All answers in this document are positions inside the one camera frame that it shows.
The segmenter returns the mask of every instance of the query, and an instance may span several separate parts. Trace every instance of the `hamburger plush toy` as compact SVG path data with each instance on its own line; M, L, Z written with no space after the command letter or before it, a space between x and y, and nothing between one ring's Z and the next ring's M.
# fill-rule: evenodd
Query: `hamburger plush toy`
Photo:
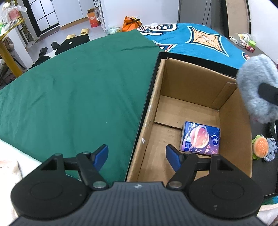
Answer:
M257 135L254 140L252 140L253 144L253 159L264 158L268 153L268 143L266 138L263 136Z

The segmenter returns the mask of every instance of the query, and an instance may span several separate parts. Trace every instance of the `black shoe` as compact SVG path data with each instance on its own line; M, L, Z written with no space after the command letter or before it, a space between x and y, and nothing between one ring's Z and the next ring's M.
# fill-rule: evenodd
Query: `black shoe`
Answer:
M46 51L48 50L47 47L41 48L40 52L39 52L39 56L44 56L46 54Z
M57 42L54 41L54 42L51 43L51 47L52 47L53 50L56 50L60 47L60 45Z

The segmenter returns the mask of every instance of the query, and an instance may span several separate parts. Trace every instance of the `white fabric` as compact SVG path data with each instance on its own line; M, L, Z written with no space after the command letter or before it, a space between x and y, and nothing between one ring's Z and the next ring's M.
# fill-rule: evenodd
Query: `white fabric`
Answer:
M262 205L257 217L266 225L270 225L278 215L278 204Z
M41 164L38 160L0 140L0 160L9 159L17 160L22 177L25 177Z
M22 177L40 164L39 161L0 140L0 226L8 226L18 217L11 203L11 191Z
M52 50L50 53L46 54L46 56L49 56L50 58L53 58L55 55L56 50Z
M21 180L17 161L0 160L0 226L10 225L18 216L11 202L11 191Z

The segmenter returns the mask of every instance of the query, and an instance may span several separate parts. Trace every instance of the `green blanket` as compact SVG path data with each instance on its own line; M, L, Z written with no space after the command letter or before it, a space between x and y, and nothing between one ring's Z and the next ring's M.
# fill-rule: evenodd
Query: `green blanket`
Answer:
M160 50L133 30L27 71L0 91L0 139L41 162L107 144L100 173L108 183L124 181Z

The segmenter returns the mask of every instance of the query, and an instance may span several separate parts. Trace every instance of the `yellow slipper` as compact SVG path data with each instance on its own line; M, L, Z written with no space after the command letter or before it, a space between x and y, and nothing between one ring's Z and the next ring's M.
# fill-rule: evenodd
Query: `yellow slipper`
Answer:
M80 35L87 35L89 33L89 29L88 28L84 28L81 30Z
M75 37L75 34L68 35L68 36L66 37L66 39L73 38L73 37Z

